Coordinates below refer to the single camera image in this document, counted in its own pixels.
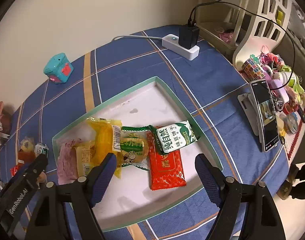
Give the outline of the small red snack packet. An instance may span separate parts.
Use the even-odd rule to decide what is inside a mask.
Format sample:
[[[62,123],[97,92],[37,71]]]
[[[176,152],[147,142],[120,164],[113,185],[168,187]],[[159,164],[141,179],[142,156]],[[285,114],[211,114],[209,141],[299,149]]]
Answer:
[[[17,165],[15,165],[14,167],[10,168],[10,175],[12,177],[15,176],[15,174],[20,170],[20,168],[23,166],[22,163],[18,163]]]

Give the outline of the dark red packet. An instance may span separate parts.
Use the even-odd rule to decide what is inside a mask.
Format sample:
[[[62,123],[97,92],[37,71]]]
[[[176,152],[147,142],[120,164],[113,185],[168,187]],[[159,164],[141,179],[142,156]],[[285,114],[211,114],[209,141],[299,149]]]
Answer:
[[[33,151],[23,152],[19,151],[18,156],[18,165],[31,164],[36,159],[36,154]]]

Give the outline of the pink snack packet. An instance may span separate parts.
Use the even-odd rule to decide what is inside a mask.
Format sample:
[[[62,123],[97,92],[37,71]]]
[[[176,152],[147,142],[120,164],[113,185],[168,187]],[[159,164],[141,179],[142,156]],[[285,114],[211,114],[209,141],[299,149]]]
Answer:
[[[81,139],[66,140],[60,146],[59,157],[57,159],[57,176],[60,185],[72,183],[78,178],[74,146],[80,142]]]

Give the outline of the clear bun packet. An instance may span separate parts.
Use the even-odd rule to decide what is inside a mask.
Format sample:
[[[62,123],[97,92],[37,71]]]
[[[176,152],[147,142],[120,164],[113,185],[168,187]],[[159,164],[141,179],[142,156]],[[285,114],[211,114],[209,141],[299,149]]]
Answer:
[[[22,152],[34,152],[35,148],[35,143],[34,143],[34,138],[31,137],[25,137],[21,142],[20,142],[20,150]]]

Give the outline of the green white corn packet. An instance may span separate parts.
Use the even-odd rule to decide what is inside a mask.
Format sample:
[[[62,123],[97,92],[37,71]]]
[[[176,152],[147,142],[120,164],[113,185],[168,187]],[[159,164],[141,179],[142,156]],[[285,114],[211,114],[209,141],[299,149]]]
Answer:
[[[37,143],[35,145],[34,152],[35,152],[36,157],[38,157],[41,154],[48,157],[49,148],[47,145],[44,145],[42,143]]]

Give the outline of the beige bread packet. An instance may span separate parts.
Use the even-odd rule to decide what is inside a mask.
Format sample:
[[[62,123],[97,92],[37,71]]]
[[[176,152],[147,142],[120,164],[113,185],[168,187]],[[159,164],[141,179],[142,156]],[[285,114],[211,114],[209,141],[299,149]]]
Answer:
[[[94,141],[81,142],[74,145],[76,151],[76,165],[78,176],[88,176],[94,167]]]

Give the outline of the yellow cake packet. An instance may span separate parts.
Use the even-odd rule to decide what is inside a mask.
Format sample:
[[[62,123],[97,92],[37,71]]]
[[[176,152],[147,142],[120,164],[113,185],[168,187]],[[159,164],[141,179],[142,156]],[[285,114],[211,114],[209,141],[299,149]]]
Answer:
[[[120,135],[122,123],[120,120],[89,117],[87,124],[95,131],[94,156],[92,162],[99,166],[108,153],[117,158],[117,167],[114,175],[121,178],[121,148]]]

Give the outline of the long red snack packet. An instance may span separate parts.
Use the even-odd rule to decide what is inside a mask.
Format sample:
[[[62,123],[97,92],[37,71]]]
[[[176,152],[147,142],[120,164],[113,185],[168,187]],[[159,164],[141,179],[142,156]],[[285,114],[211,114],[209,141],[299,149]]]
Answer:
[[[150,188],[152,191],[186,186],[180,150],[164,153],[156,128],[148,126]]]

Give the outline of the green rice cracker packet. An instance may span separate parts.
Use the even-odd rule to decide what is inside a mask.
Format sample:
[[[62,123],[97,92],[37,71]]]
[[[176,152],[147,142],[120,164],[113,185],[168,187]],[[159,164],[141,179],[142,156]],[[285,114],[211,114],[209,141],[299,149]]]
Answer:
[[[148,141],[149,129],[146,127],[121,128],[120,149],[121,166],[135,166],[141,170],[149,170],[149,150]]]

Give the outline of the green white biscuit packet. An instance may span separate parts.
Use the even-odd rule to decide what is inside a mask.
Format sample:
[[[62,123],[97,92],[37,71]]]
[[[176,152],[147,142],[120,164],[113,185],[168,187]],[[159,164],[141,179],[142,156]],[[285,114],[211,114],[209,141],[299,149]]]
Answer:
[[[188,120],[162,127],[148,126],[160,155],[166,155],[196,142],[199,137]]]

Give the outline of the pile of colourful trinkets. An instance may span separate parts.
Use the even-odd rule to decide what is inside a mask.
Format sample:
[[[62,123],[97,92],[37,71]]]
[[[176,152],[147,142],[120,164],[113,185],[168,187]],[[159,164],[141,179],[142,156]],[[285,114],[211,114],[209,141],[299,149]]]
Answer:
[[[298,112],[302,115],[302,122],[305,122],[305,114],[302,112],[305,106],[305,90],[301,79],[285,64],[280,55],[263,46],[258,56],[251,54],[242,64],[242,73],[250,81],[265,79],[272,92],[276,111],[286,115]]]

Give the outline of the blue plaid tablecloth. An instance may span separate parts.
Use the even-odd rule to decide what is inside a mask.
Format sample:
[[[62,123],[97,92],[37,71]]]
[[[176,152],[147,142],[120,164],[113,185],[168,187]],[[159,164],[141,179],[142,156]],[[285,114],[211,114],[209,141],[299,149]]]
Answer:
[[[246,184],[263,179],[275,193],[288,173],[281,147],[259,150],[249,121],[237,100],[246,83],[235,68],[207,41],[200,40],[199,56],[188,61],[144,38],[114,41],[90,53],[93,102],[99,105],[150,77],[161,78],[193,114],[224,166],[224,173]],[[10,139],[0,153],[3,182],[11,178],[15,150],[24,137],[50,145],[52,137],[86,113],[84,58],[72,63],[69,80],[44,82],[14,113]]]

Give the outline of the teal house toy box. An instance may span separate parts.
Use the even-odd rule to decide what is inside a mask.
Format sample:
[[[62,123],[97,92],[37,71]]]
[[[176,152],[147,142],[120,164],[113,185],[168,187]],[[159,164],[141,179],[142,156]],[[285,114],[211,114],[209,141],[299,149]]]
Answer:
[[[48,76],[53,83],[66,83],[72,74],[74,67],[67,59],[65,53],[59,53],[51,57],[43,69],[43,73]]]

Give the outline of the black power adapter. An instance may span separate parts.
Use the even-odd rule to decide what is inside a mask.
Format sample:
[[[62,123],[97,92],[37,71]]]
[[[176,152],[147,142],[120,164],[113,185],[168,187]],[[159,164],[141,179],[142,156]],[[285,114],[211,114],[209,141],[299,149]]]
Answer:
[[[188,26],[187,24],[180,26],[179,29],[179,45],[190,50],[197,45],[200,29],[197,26]]]

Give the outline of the white lattice shelf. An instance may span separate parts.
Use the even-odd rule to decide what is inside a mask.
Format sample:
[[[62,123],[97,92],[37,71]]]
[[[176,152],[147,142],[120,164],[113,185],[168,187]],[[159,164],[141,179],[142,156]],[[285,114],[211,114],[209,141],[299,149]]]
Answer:
[[[236,69],[251,56],[273,51],[282,41],[292,0],[198,0],[196,13],[203,38]]]

